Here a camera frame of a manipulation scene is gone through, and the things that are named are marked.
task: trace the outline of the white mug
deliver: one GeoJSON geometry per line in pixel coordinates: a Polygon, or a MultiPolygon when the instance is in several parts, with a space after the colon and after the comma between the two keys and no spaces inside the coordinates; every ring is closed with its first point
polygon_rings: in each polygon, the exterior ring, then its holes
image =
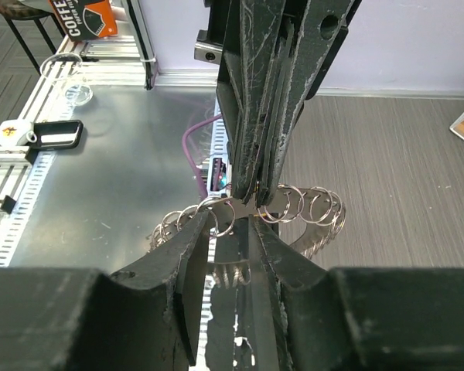
{"type": "Polygon", "coordinates": [[[0,145],[16,147],[36,143],[38,137],[34,133],[34,123],[27,120],[7,120],[0,125],[0,145]]]}

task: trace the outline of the stool seat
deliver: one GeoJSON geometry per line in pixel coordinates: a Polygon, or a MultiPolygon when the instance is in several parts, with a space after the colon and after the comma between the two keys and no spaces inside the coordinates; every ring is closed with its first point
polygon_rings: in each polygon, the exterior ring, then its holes
{"type": "Polygon", "coordinates": [[[0,14],[15,21],[32,21],[51,15],[43,10],[30,8],[17,0],[0,0],[0,14]]]}

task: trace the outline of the cup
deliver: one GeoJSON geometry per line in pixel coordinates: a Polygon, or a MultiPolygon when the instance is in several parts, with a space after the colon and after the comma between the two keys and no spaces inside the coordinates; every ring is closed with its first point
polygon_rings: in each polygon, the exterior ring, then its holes
{"type": "Polygon", "coordinates": [[[36,143],[38,137],[34,130],[34,123],[27,120],[7,120],[0,125],[0,145],[2,147],[15,147],[36,143]]]}
{"type": "Polygon", "coordinates": [[[41,76],[53,85],[58,94],[73,106],[83,106],[93,97],[93,91],[81,68],[83,60],[74,53],[59,53],[41,64],[41,76]]]}

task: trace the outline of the gray floor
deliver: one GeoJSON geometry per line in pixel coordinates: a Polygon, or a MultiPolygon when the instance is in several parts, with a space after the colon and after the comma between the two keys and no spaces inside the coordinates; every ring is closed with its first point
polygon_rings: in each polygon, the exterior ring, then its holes
{"type": "MultiPolygon", "coordinates": [[[[17,22],[38,61],[33,22],[17,22]]],[[[46,29],[55,44],[53,23],[46,29]]],[[[0,16],[0,123],[15,118],[38,76],[0,16]]],[[[315,261],[334,265],[464,267],[464,142],[449,125],[464,100],[317,97],[307,103],[285,181],[338,192],[349,213],[315,261]]],[[[292,240],[300,225],[282,226],[292,240]]]]}
{"type": "MultiPolygon", "coordinates": [[[[50,19],[44,19],[44,22],[46,31],[58,46],[61,38],[55,25],[50,19]]],[[[34,22],[15,24],[36,60],[41,63],[51,52],[34,22]]],[[[0,124],[19,115],[37,80],[38,74],[17,43],[12,30],[0,16],[0,124]]]]}

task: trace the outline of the orange and black box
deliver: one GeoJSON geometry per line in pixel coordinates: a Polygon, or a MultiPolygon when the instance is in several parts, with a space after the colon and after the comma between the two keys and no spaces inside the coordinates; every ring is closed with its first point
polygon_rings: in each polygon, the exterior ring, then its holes
{"type": "Polygon", "coordinates": [[[108,0],[49,0],[56,17],[72,41],[117,35],[108,0]]]}

